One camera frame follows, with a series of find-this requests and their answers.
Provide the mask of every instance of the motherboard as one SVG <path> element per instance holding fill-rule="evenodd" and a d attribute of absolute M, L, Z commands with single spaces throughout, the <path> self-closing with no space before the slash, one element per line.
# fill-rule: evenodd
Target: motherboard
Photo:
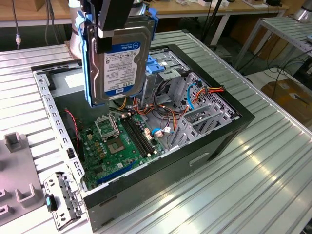
<path fill-rule="evenodd" d="M 99 118 L 79 135 L 84 154 L 81 162 L 84 181 L 89 190 L 165 153 L 137 114 L 118 119 Z"/>

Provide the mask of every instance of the desk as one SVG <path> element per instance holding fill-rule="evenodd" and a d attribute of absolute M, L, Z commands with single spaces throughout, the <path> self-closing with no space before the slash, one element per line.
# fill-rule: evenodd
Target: desk
<path fill-rule="evenodd" d="M 191 34 L 157 33 L 153 46 L 171 43 L 255 119 L 215 160 L 97 234 L 300 233 L 312 217 L 311 132 Z M 0 139 L 12 131 L 27 135 L 41 183 L 65 164 L 30 67 L 71 59 L 65 45 L 0 52 Z M 58 232 L 42 206 L 1 226 L 0 233 Z M 92 234 L 86 214 L 62 233 Z"/>
<path fill-rule="evenodd" d="M 286 65 L 288 59 L 292 57 L 295 48 L 312 56 L 312 44 L 306 39 L 307 36 L 312 34 L 312 22 L 300 23 L 291 17 L 263 18 L 258 20 L 256 26 L 250 33 L 246 43 L 237 56 L 234 68 L 238 68 L 255 35 L 261 27 L 268 30 L 268 35 L 272 32 L 293 45 L 293 49 L 291 49 L 285 56 L 286 59 L 282 66 Z"/>
<path fill-rule="evenodd" d="M 52 7 L 54 10 L 55 20 L 54 24 L 66 24 L 71 23 L 70 10 L 65 0 L 52 0 Z M 154 7 L 158 10 L 158 17 L 163 18 L 181 18 L 181 17 L 199 17 L 207 16 L 209 7 L 201 6 L 197 3 L 190 3 L 189 5 L 181 5 L 176 3 L 175 0 L 168 2 L 155 1 L 152 2 L 150 7 Z M 221 33 L 231 15 L 246 15 L 246 14 L 265 14 L 265 13 L 277 13 L 277 16 L 282 16 L 288 6 L 282 7 L 270 6 L 267 9 L 253 8 L 241 0 L 236 0 L 230 3 L 228 7 L 220 7 L 217 13 L 218 16 L 222 16 L 221 22 L 217 28 L 217 31 L 213 37 L 211 45 L 216 45 L 219 41 Z M 16 9 L 17 19 L 19 26 L 34 26 L 46 24 L 45 6 L 39 11 L 32 12 L 27 10 Z M 14 27 L 14 18 L 11 7 L 0 7 L 0 27 Z"/>

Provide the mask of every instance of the slotted metal surface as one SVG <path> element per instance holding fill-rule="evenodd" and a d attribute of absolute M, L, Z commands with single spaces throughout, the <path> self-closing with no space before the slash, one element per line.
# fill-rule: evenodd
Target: slotted metal surface
<path fill-rule="evenodd" d="M 276 17 L 264 18 L 261 24 L 299 50 L 312 50 L 312 43 L 306 40 L 307 36 L 312 35 L 312 22 L 300 23 L 291 17 Z"/>
<path fill-rule="evenodd" d="M 153 45 L 169 43 L 183 49 L 256 118 L 216 160 L 97 233 L 299 233 L 312 217 L 310 132 L 192 35 L 156 34 Z M 70 59 L 65 46 L 0 53 L 0 137 L 12 131 L 27 134 L 41 182 L 65 165 L 29 67 Z M 22 232 L 56 233 L 46 207 L 0 227 L 0 233 Z M 83 215 L 62 232 L 91 229 Z"/>

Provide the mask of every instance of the hard drive label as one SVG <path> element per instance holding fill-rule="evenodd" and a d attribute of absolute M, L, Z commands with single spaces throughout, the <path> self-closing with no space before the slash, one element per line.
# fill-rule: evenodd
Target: hard drive label
<path fill-rule="evenodd" d="M 115 95 L 129 91 L 136 81 L 135 57 L 140 52 L 140 42 L 113 45 L 104 58 L 104 92 Z"/>

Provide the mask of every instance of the open computer tower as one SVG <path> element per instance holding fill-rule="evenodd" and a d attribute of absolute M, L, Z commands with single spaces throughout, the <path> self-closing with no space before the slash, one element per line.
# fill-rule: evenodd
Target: open computer tower
<path fill-rule="evenodd" d="M 58 230 L 84 212 L 93 231 L 109 224 L 216 158 L 253 120 L 177 46 L 149 54 L 160 69 L 119 106 L 89 106 L 78 60 L 32 68 L 68 167 L 44 182 Z"/>

